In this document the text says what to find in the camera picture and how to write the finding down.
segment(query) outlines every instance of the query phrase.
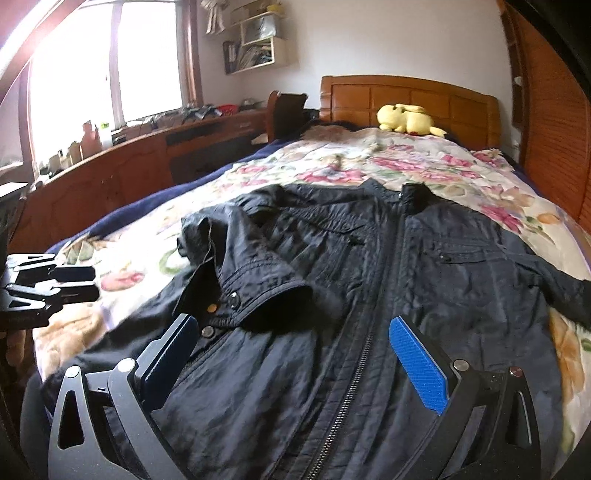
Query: wooden desk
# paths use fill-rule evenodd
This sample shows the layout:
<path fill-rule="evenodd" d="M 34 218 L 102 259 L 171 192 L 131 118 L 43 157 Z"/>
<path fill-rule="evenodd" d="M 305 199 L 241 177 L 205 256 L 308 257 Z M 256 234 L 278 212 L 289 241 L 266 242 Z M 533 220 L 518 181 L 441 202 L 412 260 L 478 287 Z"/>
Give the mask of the wooden desk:
<path fill-rule="evenodd" d="M 44 252 L 119 207 L 239 160 L 265 132 L 265 116 L 256 110 L 162 129 L 83 160 L 28 195 L 9 253 Z"/>

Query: black jacket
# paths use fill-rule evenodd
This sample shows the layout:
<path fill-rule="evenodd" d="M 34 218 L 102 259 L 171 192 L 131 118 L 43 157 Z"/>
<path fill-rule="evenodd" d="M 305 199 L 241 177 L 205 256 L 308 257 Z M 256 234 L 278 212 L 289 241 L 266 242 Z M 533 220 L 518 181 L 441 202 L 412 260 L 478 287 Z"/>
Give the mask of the black jacket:
<path fill-rule="evenodd" d="M 192 267 L 52 375 L 50 405 L 70 365 L 111 369 L 190 313 L 213 332 L 152 415 L 197 478 L 391 479 L 435 418 L 389 345 L 402 315 L 451 359 L 524 369 L 551 472 L 548 305 L 589 327 L 591 283 L 487 217 L 422 184 L 270 186 L 188 216 L 179 244 Z"/>

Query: blue gripper pad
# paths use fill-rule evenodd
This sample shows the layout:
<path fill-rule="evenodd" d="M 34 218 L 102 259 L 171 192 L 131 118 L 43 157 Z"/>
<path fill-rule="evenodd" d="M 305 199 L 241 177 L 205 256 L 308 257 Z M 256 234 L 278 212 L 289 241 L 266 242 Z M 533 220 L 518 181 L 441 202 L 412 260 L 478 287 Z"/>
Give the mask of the blue gripper pad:
<path fill-rule="evenodd" d="M 449 400 L 443 371 L 401 317 L 390 322 L 389 335 L 390 345 L 423 404 L 441 415 Z"/>

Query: white wall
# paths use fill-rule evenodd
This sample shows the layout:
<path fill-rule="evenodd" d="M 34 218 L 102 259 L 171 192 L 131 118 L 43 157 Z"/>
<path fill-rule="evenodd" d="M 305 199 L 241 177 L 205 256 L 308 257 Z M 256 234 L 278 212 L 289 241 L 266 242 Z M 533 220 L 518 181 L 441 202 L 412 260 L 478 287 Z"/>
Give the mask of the white wall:
<path fill-rule="evenodd" d="M 230 8 L 243 3 L 235 1 Z M 495 0 L 282 3 L 292 63 L 240 74 L 244 97 L 264 100 L 275 89 L 306 92 L 308 106 L 318 108 L 323 75 L 390 74 L 438 80 L 497 97 L 503 143 L 509 146 L 511 71 Z M 202 70 L 208 61 L 201 59 Z"/>
<path fill-rule="evenodd" d="M 223 105 L 241 103 L 244 99 L 242 82 L 238 75 L 226 75 L 223 65 L 223 47 L 230 39 L 230 32 L 206 35 L 207 11 L 201 6 L 197 9 L 199 65 L 204 103 Z"/>
<path fill-rule="evenodd" d="M 0 166 L 11 160 L 22 160 L 18 133 L 18 84 L 17 79 L 0 105 Z"/>

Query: window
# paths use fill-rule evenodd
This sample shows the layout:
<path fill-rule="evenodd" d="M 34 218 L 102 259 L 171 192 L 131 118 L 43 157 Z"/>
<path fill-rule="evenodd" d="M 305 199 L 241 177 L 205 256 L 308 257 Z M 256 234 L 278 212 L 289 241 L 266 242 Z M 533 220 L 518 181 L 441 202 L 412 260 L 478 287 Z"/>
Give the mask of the window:
<path fill-rule="evenodd" d="M 82 123 L 111 129 L 182 106 L 174 1 L 87 2 L 36 50 L 30 76 L 34 158 L 82 138 Z"/>

